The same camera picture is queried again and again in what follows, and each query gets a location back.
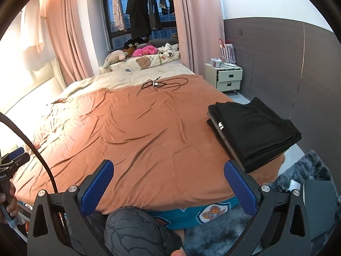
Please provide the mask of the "black sleeveless shirt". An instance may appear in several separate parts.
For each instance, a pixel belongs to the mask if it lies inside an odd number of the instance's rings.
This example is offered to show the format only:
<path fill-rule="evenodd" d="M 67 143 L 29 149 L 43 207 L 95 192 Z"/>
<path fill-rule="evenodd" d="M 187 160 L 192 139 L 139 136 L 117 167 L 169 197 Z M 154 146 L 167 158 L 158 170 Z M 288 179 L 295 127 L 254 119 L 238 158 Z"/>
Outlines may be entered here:
<path fill-rule="evenodd" d="M 281 118 L 257 97 L 248 104 L 217 102 L 208 110 L 244 162 L 268 162 L 302 139 L 290 120 Z"/>

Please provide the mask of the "stack of folded clothes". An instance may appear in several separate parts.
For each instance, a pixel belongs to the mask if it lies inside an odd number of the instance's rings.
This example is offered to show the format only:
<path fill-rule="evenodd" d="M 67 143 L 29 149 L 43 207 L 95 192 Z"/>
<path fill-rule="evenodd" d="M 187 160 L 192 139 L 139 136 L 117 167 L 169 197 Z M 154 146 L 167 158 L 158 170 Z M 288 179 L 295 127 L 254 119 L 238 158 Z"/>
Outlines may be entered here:
<path fill-rule="evenodd" d="M 221 145 L 247 173 L 265 165 L 281 166 L 285 161 L 283 134 L 268 120 L 260 124 L 250 117 L 208 112 L 208 124 Z"/>

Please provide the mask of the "grey fluffy rug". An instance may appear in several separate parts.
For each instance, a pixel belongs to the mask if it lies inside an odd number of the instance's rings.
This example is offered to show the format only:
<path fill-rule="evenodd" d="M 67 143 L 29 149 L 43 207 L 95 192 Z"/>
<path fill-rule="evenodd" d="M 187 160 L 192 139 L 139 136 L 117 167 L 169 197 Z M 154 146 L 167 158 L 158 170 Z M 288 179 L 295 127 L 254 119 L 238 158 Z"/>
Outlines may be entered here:
<path fill-rule="evenodd" d="M 340 218 L 331 172 L 310 150 L 270 185 L 255 216 L 237 205 L 185 231 L 187 255 L 319 255 Z"/>

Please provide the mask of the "blue cartoon bed sheet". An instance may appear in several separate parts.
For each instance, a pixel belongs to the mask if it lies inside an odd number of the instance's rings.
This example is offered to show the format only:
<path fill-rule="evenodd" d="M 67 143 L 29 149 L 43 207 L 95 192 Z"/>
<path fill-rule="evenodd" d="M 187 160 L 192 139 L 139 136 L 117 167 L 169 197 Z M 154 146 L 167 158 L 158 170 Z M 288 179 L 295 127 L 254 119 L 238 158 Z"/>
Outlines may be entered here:
<path fill-rule="evenodd" d="M 239 204 L 236 197 L 205 206 L 166 211 L 147 211 L 164 227 L 177 231 L 208 223 Z"/>

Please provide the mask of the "orange brown bed blanket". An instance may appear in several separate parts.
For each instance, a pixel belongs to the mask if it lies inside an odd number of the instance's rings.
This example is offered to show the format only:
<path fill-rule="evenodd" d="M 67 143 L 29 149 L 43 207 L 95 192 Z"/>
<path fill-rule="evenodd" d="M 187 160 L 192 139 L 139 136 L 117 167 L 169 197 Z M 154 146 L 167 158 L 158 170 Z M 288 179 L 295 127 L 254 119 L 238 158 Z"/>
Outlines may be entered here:
<path fill-rule="evenodd" d="M 209 105 L 228 101 L 198 75 L 174 91 L 138 85 L 56 100 L 44 108 L 32 138 L 51 174 L 31 157 L 13 177 L 16 196 L 32 205 L 40 190 L 66 191 L 110 160 L 114 177 L 101 213 L 228 200 L 234 194 L 223 168 L 230 156 L 207 123 Z"/>

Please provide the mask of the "white padded headboard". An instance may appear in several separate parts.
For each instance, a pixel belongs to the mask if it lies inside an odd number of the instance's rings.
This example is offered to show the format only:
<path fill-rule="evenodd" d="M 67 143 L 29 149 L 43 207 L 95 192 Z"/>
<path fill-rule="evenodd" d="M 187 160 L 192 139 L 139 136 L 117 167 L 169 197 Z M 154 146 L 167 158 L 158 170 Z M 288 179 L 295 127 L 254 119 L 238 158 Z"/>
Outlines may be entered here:
<path fill-rule="evenodd" d="M 57 58 L 49 61 L 38 71 L 29 71 L 27 75 L 21 75 L 9 82 L 1 79 L 1 112 L 7 113 L 15 104 L 34 91 L 51 90 L 53 97 L 66 89 L 66 83 L 62 76 Z"/>

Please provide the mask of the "white bedside cabinet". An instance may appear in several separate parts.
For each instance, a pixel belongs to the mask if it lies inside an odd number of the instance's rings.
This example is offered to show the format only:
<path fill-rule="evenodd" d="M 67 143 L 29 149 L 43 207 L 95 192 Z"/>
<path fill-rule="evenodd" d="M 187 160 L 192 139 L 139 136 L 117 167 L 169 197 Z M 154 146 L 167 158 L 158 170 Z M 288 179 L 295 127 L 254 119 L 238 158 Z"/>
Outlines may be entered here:
<path fill-rule="evenodd" d="M 240 90 L 243 79 L 243 69 L 238 66 L 214 67 L 211 64 L 204 66 L 204 79 L 222 93 Z"/>

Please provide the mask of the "beige plush toy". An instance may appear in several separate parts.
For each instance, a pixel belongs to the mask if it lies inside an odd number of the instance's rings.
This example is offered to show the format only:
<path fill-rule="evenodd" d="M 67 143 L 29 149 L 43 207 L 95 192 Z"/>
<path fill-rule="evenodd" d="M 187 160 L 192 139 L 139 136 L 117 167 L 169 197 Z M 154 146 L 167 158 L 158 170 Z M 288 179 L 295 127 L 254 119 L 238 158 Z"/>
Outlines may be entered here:
<path fill-rule="evenodd" d="M 109 71 L 109 67 L 113 64 L 116 64 L 120 61 L 124 61 L 127 57 L 128 53 L 122 50 L 112 51 L 106 58 L 103 65 L 100 68 L 101 74 L 104 74 Z"/>

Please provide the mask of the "pink curtain left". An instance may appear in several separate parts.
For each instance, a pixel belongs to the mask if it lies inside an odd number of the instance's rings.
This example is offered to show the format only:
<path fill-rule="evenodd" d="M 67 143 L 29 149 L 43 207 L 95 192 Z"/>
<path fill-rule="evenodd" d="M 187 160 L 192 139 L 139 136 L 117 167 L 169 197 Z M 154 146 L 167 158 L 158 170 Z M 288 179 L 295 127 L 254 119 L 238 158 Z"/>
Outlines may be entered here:
<path fill-rule="evenodd" d="M 46 21 L 65 84 L 92 77 L 77 0 L 46 0 Z"/>

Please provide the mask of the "pink curtain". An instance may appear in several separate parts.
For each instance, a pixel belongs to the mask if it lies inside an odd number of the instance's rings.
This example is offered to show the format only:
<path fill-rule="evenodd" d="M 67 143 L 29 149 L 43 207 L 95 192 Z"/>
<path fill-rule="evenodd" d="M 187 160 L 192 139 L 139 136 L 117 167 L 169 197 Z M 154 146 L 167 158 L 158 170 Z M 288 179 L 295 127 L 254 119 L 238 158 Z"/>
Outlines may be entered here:
<path fill-rule="evenodd" d="M 77 0 L 46 0 L 46 21 L 65 84 L 92 77 Z"/>
<path fill-rule="evenodd" d="M 221 0 L 173 0 L 181 63 L 197 75 L 220 56 L 225 39 Z"/>

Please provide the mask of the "pink plush toy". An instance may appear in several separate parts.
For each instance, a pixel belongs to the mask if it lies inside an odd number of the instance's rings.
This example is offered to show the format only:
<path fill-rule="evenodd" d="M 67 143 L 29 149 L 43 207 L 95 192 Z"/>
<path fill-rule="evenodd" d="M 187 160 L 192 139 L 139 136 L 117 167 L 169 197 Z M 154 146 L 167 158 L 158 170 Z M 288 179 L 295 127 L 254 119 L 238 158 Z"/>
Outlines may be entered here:
<path fill-rule="evenodd" d="M 136 49 L 132 53 L 132 57 L 143 57 L 146 55 L 155 55 L 158 53 L 158 49 L 152 45 L 147 45 L 145 47 Z"/>

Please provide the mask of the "hanging floral garment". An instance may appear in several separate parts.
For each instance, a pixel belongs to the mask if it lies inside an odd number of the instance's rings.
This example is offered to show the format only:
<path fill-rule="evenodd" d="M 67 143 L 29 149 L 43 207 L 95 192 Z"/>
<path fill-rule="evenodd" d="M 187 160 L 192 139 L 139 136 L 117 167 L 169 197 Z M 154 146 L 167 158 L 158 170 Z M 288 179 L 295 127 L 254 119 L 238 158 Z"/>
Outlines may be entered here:
<path fill-rule="evenodd" d="M 114 27 L 118 31 L 126 31 L 127 28 L 125 26 L 124 20 L 124 12 L 121 0 L 113 0 L 113 18 L 114 18 Z"/>

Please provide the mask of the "hanging black coat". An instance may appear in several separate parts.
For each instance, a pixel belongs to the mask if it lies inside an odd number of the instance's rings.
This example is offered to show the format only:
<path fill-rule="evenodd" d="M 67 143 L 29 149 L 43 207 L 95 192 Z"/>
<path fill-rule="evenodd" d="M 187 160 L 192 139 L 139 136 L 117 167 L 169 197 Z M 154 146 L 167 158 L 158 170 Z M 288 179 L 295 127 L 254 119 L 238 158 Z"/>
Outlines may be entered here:
<path fill-rule="evenodd" d="M 132 39 L 151 34 L 148 0 L 128 0 L 126 13 L 130 17 Z"/>

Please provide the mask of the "pink curtain right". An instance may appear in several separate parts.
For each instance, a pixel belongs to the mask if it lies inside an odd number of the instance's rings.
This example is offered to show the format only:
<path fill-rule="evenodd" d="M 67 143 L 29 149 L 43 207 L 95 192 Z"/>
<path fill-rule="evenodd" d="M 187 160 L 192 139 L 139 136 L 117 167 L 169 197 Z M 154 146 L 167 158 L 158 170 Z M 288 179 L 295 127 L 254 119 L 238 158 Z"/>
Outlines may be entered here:
<path fill-rule="evenodd" d="M 221 0 L 173 0 L 181 63 L 197 75 L 220 56 L 225 39 Z"/>

